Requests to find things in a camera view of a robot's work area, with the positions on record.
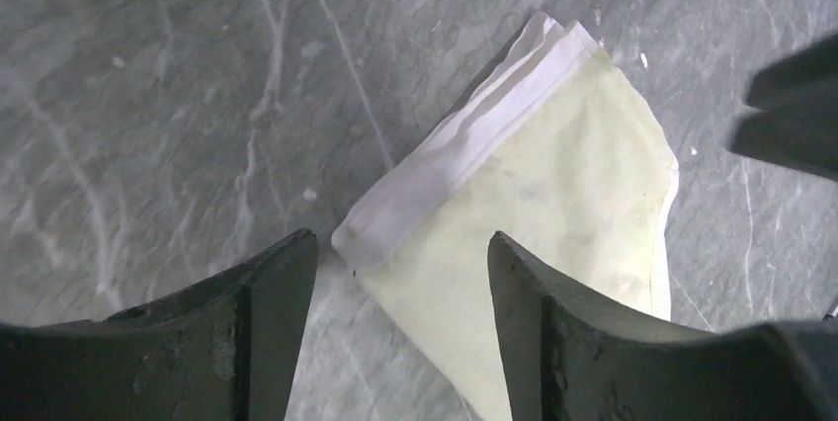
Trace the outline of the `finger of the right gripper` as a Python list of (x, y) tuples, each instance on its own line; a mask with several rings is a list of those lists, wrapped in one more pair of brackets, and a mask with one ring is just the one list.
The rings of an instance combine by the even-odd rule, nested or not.
[(837, 181), (837, 127), (833, 125), (757, 113), (737, 122), (729, 151)]
[(759, 71), (746, 104), (763, 111), (837, 105), (837, 36), (825, 37)]

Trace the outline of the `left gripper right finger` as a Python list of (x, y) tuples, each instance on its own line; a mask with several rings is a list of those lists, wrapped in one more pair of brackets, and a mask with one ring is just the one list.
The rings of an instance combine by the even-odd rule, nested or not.
[(586, 287), (500, 232), (488, 271), (517, 420), (837, 416), (835, 320), (693, 329)]

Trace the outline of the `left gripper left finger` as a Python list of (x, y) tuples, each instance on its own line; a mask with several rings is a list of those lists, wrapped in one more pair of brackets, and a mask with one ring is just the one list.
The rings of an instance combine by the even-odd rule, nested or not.
[(104, 320), (1, 328), (5, 420), (281, 420), (318, 263), (300, 229)]

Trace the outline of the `cream cloth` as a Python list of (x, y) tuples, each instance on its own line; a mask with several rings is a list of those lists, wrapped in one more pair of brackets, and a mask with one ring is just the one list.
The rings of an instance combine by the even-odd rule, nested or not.
[(678, 186), (647, 102), (581, 24), (539, 12), (467, 103), (353, 205), (331, 243), (476, 413), (508, 420), (491, 236), (504, 232), (666, 320), (664, 229)]

